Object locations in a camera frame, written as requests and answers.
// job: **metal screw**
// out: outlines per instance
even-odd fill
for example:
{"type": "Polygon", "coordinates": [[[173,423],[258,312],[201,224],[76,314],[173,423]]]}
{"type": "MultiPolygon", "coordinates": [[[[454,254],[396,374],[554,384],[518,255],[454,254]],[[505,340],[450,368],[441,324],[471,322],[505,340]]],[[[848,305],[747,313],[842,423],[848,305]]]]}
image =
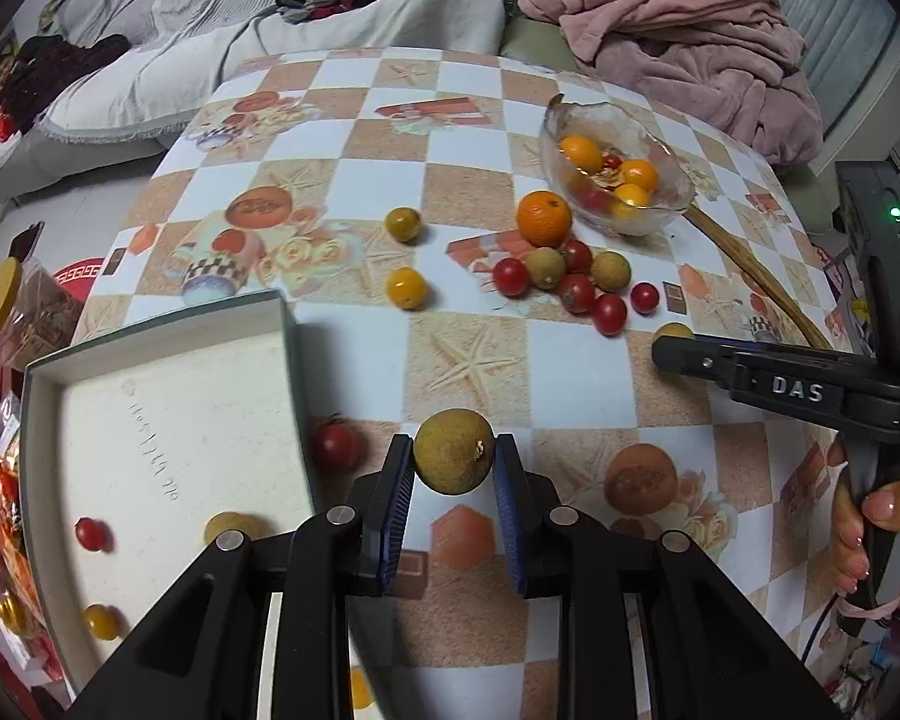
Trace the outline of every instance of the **metal screw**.
{"type": "Polygon", "coordinates": [[[553,522],[554,525],[573,525],[578,519],[580,519],[580,515],[577,514],[577,510],[571,509],[569,506],[557,506],[555,509],[550,509],[550,522],[553,522]]]}
{"type": "Polygon", "coordinates": [[[686,552],[690,549],[690,536],[682,531],[667,531],[660,538],[660,543],[668,552],[686,552]]]}
{"type": "Polygon", "coordinates": [[[357,517],[357,512],[349,506],[335,506],[327,512],[327,522],[331,525],[346,525],[354,517],[357,517]]]}
{"type": "Polygon", "coordinates": [[[240,531],[223,531],[217,536],[217,540],[214,543],[223,552],[232,552],[244,543],[244,535],[240,531]]]}

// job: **black cable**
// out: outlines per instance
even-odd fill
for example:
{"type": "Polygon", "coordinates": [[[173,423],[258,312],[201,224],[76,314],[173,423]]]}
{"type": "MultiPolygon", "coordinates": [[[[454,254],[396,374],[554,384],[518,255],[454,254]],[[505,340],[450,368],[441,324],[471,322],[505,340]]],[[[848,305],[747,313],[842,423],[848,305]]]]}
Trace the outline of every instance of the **black cable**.
{"type": "Polygon", "coordinates": [[[807,641],[807,646],[803,648],[803,657],[800,658],[800,662],[804,665],[807,663],[807,659],[810,656],[810,650],[813,649],[813,643],[817,640],[817,634],[820,632],[820,627],[823,624],[823,620],[826,620],[826,615],[830,613],[833,605],[837,603],[837,594],[833,594],[830,596],[830,600],[826,602],[826,606],[823,607],[823,614],[817,619],[817,624],[813,627],[813,632],[810,634],[810,638],[807,641]]]}

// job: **light blue curtain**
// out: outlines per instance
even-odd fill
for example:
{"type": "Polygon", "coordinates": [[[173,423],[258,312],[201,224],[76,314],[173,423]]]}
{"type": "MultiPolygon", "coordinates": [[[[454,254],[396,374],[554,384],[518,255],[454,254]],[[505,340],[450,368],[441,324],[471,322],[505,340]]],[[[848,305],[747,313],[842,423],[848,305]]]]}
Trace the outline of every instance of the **light blue curtain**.
{"type": "Polygon", "coordinates": [[[790,25],[803,35],[802,68],[829,129],[856,95],[883,52],[896,23],[886,0],[780,0],[790,25]]]}

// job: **wooden stick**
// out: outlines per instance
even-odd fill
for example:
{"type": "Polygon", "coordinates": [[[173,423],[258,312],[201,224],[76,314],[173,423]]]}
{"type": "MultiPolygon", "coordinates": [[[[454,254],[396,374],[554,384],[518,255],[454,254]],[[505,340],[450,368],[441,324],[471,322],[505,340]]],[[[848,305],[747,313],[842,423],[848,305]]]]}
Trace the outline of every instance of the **wooden stick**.
{"type": "Polygon", "coordinates": [[[807,343],[815,349],[831,349],[833,348],[829,341],[823,336],[820,329],[811,322],[810,317],[800,310],[797,301],[791,298],[787,290],[783,289],[776,277],[761,265],[754,257],[754,252],[737,241],[730,233],[727,232],[720,224],[717,224],[712,218],[698,208],[696,204],[691,204],[686,214],[689,223],[693,224],[698,230],[708,237],[717,248],[730,257],[737,268],[744,271],[751,279],[760,286],[762,290],[773,300],[784,314],[794,321],[800,332],[803,333],[807,343]]]}

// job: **pink strap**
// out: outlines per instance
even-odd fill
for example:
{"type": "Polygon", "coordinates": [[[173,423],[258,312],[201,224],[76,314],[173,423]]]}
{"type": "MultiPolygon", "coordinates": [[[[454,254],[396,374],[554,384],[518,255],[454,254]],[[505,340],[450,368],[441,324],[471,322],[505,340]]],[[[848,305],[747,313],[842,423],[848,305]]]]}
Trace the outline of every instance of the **pink strap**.
{"type": "Polygon", "coordinates": [[[845,617],[854,617],[861,620],[882,620],[884,617],[889,617],[893,614],[899,605],[900,596],[875,608],[857,607],[845,599],[844,596],[840,596],[837,598],[835,607],[837,608],[837,614],[842,614],[845,617]]]}

